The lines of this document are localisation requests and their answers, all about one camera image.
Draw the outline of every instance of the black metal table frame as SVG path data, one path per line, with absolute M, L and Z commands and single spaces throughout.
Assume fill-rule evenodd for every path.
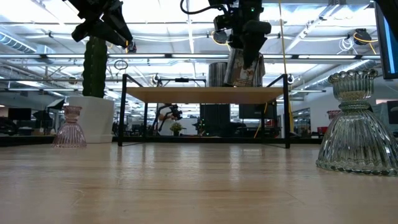
M 290 149 L 290 113 L 289 113 L 289 84 L 287 82 L 288 75 L 283 74 L 272 81 L 267 87 L 271 87 L 279 80 L 283 80 L 283 96 L 284 96 L 284 133 L 285 137 L 281 139 L 265 138 L 265 115 L 264 110 L 261 111 L 261 138 L 189 138 L 189 137 L 147 137 L 147 129 L 144 128 L 142 137 L 124 137 L 124 110 L 126 109 L 126 94 L 127 94 L 127 81 L 130 80 L 137 84 L 139 87 L 143 87 L 139 82 L 137 82 L 133 77 L 128 74 L 123 75 L 122 82 L 122 99 L 120 106 L 120 119 L 119 119 L 119 136 L 118 136 L 118 146 L 123 146 L 123 142 L 128 140 L 129 142 L 194 142 L 194 143 L 263 143 L 263 144 L 285 144 L 286 149 Z M 148 119 L 148 103 L 145 102 L 144 107 L 144 126 L 147 125 Z M 312 143 L 312 141 L 294 141 L 295 143 Z

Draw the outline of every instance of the ribbed glass vase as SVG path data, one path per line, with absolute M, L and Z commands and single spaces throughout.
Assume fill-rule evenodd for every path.
M 53 147 L 86 147 L 86 138 L 77 120 L 80 106 L 64 106 L 65 124 L 59 129 Z
M 328 127 L 317 166 L 341 172 L 397 175 L 398 144 L 384 124 L 368 110 L 377 71 L 348 71 L 331 75 L 333 94 L 341 112 Z

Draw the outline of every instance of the fluorescent light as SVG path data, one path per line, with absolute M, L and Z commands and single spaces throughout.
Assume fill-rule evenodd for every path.
M 1 54 L 0 58 L 41 58 L 38 54 Z
M 106 91 L 105 95 L 110 96 L 110 97 L 115 98 L 115 99 L 119 99 L 120 98 L 120 96 L 117 93 L 113 92 L 113 91 Z
M 57 93 L 57 92 L 52 92 L 52 94 L 54 94 L 55 96 L 65 97 L 65 95 L 62 95 L 61 93 Z
M 324 93 L 326 90 L 291 90 L 292 93 Z
M 262 55 L 266 59 L 283 59 L 283 55 Z M 286 55 L 286 59 L 292 58 L 291 55 Z
M 43 87 L 43 85 L 37 83 L 37 82 L 31 82 L 31 81 L 18 81 L 18 83 L 20 84 L 24 84 L 24 85 L 29 85 L 32 87 Z
M 172 58 L 228 58 L 228 54 L 172 54 Z
M 354 59 L 356 55 L 299 55 L 299 59 Z
M 380 59 L 380 55 L 363 55 L 361 59 Z
M 44 89 L 44 91 L 75 91 L 74 89 Z
M 109 54 L 109 58 L 165 58 L 164 54 Z
M 83 54 L 48 54 L 47 58 L 84 58 Z
M 9 88 L 9 91 L 40 91 L 39 89 L 33 88 Z

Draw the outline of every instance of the wooden table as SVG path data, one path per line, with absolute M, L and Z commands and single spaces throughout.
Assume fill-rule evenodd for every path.
M 318 148 L 0 148 L 1 223 L 397 223 L 398 178 L 318 169 Z
M 283 94 L 279 87 L 128 87 L 127 93 L 145 103 L 261 104 Z

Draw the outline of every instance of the white planter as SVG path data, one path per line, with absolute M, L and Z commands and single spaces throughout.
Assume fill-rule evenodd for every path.
M 72 96 L 70 106 L 81 106 L 78 124 L 83 129 L 87 143 L 112 142 L 114 101 L 92 96 Z

